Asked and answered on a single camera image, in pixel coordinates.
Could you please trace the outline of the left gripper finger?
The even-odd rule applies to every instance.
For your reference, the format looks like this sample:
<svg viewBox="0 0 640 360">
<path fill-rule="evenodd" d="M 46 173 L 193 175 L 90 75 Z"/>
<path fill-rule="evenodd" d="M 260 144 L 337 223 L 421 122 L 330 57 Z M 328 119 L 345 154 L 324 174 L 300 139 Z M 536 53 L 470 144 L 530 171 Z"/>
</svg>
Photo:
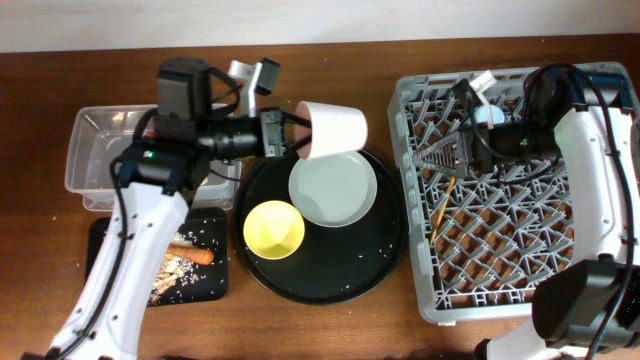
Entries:
<svg viewBox="0 0 640 360">
<path fill-rule="evenodd" d="M 311 141 L 312 141 L 312 136 L 308 135 L 294 143 L 286 144 L 284 149 L 284 155 L 289 156 L 291 154 L 296 153 L 298 150 L 302 149 L 306 145 L 310 145 Z"/>
<path fill-rule="evenodd" d="M 294 113 L 282 112 L 282 126 L 285 131 L 293 131 L 296 127 L 311 129 L 311 121 Z"/>
</svg>

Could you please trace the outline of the wooden chopstick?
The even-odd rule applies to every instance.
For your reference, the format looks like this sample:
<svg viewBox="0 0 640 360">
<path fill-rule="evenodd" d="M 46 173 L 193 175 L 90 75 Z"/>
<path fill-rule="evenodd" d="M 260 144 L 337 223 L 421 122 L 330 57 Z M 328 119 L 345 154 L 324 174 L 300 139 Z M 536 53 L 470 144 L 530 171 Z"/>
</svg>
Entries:
<svg viewBox="0 0 640 360">
<path fill-rule="evenodd" d="M 436 241 L 436 239 L 438 237 L 438 229 L 439 229 L 440 224 L 442 222 L 442 218 L 444 216 L 444 213 L 445 213 L 446 207 L 448 205 L 449 198 L 450 198 L 450 195 L 451 195 L 451 192 L 452 192 L 452 190 L 454 188 L 455 183 L 456 183 L 456 177 L 452 176 L 450 178 L 450 180 L 449 180 L 449 184 L 448 184 L 446 193 L 445 193 L 445 195 L 443 197 L 443 204 L 439 208 L 439 210 L 438 210 L 438 212 L 436 214 L 436 217 L 434 218 L 434 221 L 433 221 L 433 230 L 432 230 L 432 234 L 431 234 L 431 238 L 430 238 L 430 244 L 431 245 L 433 245 L 435 243 L 435 241 Z"/>
</svg>

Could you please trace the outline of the blue cup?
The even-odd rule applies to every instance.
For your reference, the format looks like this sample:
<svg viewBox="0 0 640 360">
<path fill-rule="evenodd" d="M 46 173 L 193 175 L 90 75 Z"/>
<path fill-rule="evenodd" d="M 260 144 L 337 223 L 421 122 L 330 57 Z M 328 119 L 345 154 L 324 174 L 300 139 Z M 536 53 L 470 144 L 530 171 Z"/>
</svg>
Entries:
<svg viewBox="0 0 640 360">
<path fill-rule="evenodd" d="M 496 105 L 490 105 L 489 107 L 481 105 L 474 110 L 473 116 L 477 124 L 487 124 L 489 119 L 492 119 L 493 125 L 505 123 L 504 112 Z"/>
</svg>

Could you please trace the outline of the pink cup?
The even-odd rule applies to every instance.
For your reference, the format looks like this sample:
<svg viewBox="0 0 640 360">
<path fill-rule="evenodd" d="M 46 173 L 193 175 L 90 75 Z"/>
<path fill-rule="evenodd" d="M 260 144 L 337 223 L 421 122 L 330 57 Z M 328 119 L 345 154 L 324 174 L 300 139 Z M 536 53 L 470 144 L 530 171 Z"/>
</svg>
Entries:
<svg viewBox="0 0 640 360">
<path fill-rule="evenodd" d="M 368 123 L 359 109 L 302 101 L 295 115 L 311 123 L 310 128 L 294 126 L 295 140 L 311 136 L 311 142 L 297 150 L 302 159 L 361 150 L 367 142 Z"/>
</svg>

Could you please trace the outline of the yellow bowl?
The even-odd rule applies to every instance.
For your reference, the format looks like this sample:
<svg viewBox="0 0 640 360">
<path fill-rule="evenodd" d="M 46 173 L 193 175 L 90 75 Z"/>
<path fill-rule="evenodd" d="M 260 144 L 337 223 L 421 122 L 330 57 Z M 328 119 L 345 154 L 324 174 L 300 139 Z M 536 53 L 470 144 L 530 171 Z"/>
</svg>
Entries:
<svg viewBox="0 0 640 360">
<path fill-rule="evenodd" d="M 305 237 L 302 215 L 291 204 L 271 200 L 255 206 L 242 225 L 246 246 L 266 260 L 281 260 L 298 250 Z"/>
</svg>

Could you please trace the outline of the orange carrot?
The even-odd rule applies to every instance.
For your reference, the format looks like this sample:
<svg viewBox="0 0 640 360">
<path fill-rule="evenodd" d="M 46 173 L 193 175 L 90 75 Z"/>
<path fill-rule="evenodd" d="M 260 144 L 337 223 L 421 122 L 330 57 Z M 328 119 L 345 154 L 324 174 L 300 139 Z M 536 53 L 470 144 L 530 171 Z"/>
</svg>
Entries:
<svg viewBox="0 0 640 360">
<path fill-rule="evenodd" d="M 198 265 L 210 265 L 214 260 L 214 254 L 208 249 L 170 245 L 167 253 L 174 257 L 189 260 Z"/>
</svg>

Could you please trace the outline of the nut and rice scraps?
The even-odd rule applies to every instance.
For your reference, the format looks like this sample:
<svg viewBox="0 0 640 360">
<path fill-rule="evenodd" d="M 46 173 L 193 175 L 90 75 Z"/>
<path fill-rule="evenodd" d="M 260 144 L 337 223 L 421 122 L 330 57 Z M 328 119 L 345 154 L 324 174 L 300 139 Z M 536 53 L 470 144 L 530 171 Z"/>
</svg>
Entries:
<svg viewBox="0 0 640 360">
<path fill-rule="evenodd" d="M 170 245 L 197 247 L 196 238 L 192 232 L 183 235 L 177 232 L 170 241 Z M 195 285 L 206 278 L 205 274 L 200 274 L 200 270 L 210 270 L 210 265 L 198 265 L 186 259 L 174 257 L 167 252 L 160 266 L 148 300 L 150 306 L 160 305 L 163 301 L 175 303 L 182 300 L 187 290 L 193 290 Z"/>
</svg>

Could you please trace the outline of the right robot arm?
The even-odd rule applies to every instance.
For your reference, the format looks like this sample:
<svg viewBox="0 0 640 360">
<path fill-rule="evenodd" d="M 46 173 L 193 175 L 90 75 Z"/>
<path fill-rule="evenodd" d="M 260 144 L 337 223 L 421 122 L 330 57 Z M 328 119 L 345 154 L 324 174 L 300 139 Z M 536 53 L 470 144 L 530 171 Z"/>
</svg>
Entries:
<svg viewBox="0 0 640 360">
<path fill-rule="evenodd" d="M 639 188 L 634 95 L 617 73 L 553 63 L 523 85 L 515 124 L 464 125 L 417 153 L 459 179 L 538 157 L 562 159 L 574 218 L 572 264 L 535 290 L 528 320 L 480 342 L 478 359 L 591 359 L 639 344 Z"/>
</svg>

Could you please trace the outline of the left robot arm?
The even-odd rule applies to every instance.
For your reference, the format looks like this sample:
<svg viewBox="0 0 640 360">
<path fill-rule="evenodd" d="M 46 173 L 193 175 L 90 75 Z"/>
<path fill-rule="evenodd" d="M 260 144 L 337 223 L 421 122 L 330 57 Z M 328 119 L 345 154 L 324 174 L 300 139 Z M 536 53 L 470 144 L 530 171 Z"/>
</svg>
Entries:
<svg viewBox="0 0 640 360">
<path fill-rule="evenodd" d="M 152 284 L 215 159 L 282 157 L 313 135 L 288 142 L 287 125 L 308 119 L 265 108 L 224 108 L 181 118 L 146 111 L 133 141 L 110 164 L 114 209 L 84 289 L 46 353 L 48 359 L 134 359 Z"/>
</svg>

